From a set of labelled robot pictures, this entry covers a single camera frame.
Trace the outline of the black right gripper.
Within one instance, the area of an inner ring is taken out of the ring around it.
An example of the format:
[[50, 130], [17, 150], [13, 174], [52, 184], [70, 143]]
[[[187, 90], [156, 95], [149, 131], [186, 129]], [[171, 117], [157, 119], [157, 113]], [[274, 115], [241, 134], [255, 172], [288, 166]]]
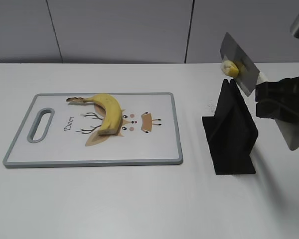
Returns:
[[298, 123], [299, 76], [258, 84], [255, 101], [257, 117]]

